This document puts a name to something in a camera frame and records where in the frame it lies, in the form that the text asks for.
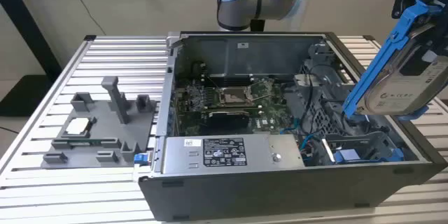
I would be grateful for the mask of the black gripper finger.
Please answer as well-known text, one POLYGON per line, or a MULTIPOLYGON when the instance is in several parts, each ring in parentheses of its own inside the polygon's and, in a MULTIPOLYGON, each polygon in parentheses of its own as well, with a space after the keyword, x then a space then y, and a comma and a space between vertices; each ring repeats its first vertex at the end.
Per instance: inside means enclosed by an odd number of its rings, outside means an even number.
POLYGON ((402 49, 404 62, 400 68, 401 75, 420 75, 437 58, 433 51, 434 24, 426 23, 410 32, 410 39, 402 49))

